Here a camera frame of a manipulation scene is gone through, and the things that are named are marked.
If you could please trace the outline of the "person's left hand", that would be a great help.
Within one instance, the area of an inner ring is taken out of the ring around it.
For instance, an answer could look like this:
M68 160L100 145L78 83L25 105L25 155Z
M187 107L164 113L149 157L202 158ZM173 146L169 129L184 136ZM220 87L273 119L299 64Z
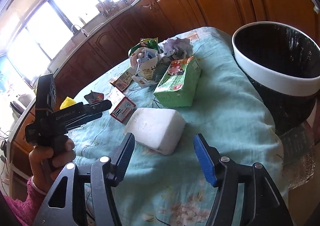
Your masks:
M58 137L66 139L63 151L54 153L51 147L36 146L29 153L33 183L41 191L47 193L56 180L63 167L75 159L74 142L67 136Z

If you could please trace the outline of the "pink fuzzy sleeve forearm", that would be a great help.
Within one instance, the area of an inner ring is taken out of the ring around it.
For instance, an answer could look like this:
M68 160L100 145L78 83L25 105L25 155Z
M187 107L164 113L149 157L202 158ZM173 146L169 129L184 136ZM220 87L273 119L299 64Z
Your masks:
M46 192L36 186L32 176L27 182L27 198L24 202L8 196L4 196L4 200L22 225L33 225L46 195Z

